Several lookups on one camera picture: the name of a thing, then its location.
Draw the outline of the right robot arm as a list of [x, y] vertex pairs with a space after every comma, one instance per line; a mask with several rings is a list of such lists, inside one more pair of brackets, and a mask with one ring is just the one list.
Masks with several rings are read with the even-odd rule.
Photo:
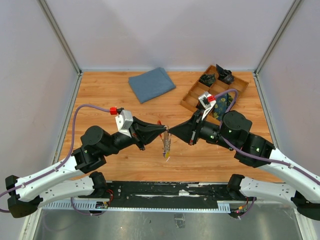
[[169, 133], [191, 146], [202, 139], [208, 144], [235, 151], [234, 158], [241, 164], [282, 180], [281, 183], [271, 183], [233, 174], [226, 187], [230, 199], [247, 197], [288, 204], [301, 215], [318, 221], [319, 176], [290, 160], [265, 138], [251, 133], [251, 127], [252, 122], [235, 110], [224, 113], [219, 125], [204, 120], [198, 110], [189, 120], [171, 128]]

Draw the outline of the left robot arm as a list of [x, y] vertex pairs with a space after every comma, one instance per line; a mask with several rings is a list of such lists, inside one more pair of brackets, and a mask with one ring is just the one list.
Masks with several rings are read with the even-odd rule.
[[62, 161], [26, 177], [10, 175], [5, 179], [9, 198], [8, 212], [23, 218], [44, 205], [66, 198], [101, 198], [110, 194], [105, 177], [97, 169], [106, 157], [132, 145], [141, 151], [167, 128], [134, 117], [128, 123], [116, 117], [118, 131], [109, 134], [93, 125], [81, 136], [81, 147]]

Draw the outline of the metal key organizer red handle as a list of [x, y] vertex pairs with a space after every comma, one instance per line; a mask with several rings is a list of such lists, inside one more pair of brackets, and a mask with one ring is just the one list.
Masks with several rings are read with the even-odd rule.
[[169, 126], [165, 126], [165, 131], [159, 135], [162, 144], [163, 144], [163, 152], [162, 155], [168, 161], [170, 159], [170, 151], [171, 151], [171, 134], [169, 133]]

